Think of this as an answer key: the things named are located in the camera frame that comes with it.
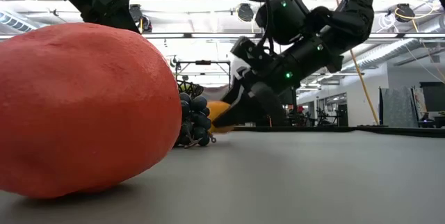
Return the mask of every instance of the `exposed ceiling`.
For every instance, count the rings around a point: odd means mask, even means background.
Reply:
[[[335,0],[303,0],[308,8],[326,6],[334,9]],[[431,6],[439,8],[434,0],[375,0],[373,7],[376,13],[373,32],[392,32],[395,27],[400,31],[412,30],[412,24],[394,23],[385,17],[388,9],[394,8],[397,3],[409,3],[411,8],[416,8],[417,16],[428,14]],[[132,4],[140,4],[141,9],[153,24],[153,32],[205,32],[205,33],[251,33],[259,32],[259,28],[253,23],[242,22],[231,13],[245,0],[131,0]],[[254,10],[259,4],[251,3]],[[66,22],[81,22],[80,14],[69,2],[62,0],[0,0],[0,10],[8,11],[25,22],[35,26],[47,26]],[[432,19],[442,13],[442,8],[435,10],[432,15],[418,20],[419,24]],[[16,34],[19,31],[0,24],[1,34]],[[177,55],[182,60],[231,60],[229,54],[232,44],[228,40],[151,40],[166,56]],[[360,45],[355,51],[359,55],[376,45]],[[351,59],[350,54],[345,53],[345,62]]]

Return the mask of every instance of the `gray table surface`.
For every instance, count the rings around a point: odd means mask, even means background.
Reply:
[[[105,193],[43,201],[0,192],[0,223],[445,223],[445,139],[217,137]]]

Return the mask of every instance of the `grapes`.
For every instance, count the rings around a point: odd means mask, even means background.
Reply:
[[[207,106],[207,100],[203,96],[198,96],[195,99],[193,99],[191,103],[191,108],[195,112],[200,112],[204,110]]]
[[[186,93],[181,93],[179,98],[182,107],[182,125],[175,147],[190,145],[190,138],[194,141],[199,140],[198,144],[203,147],[208,145],[211,139],[208,133],[211,128],[211,120],[208,119],[210,109],[207,108],[207,100],[203,96],[192,100]]]

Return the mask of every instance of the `ceiling duct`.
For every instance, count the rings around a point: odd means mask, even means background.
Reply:
[[[22,33],[29,32],[33,29],[36,29],[34,26],[22,21],[21,19],[18,19],[11,14],[0,11],[0,23],[10,26],[14,29],[17,29],[18,31]]]
[[[422,33],[445,33],[445,15],[440,15],[419,27]],[[407,33],[416,33],[413,29]],[[419,39],[404,39],[397,42],[380,45],[374,49],[357,57],[357,64],[361,70],[376,66],[380,63],[386,62],[394,57],[406,54],[409,50],[418,49],[422,47]],[[355,70],[355,65],[352,61],[343,66],[342,72],[352,72]]]

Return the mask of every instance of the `bunch of grapes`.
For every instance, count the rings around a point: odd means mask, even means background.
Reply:
[[[214,141],[209,133],[211,120],[208,119],[210,110],[207,108],[207,100],[203,96],[191,99],[186,93],[179,95],[182,105],[182,126],[175,147],[183,145],[191,147],[199,144],[204,147]]]

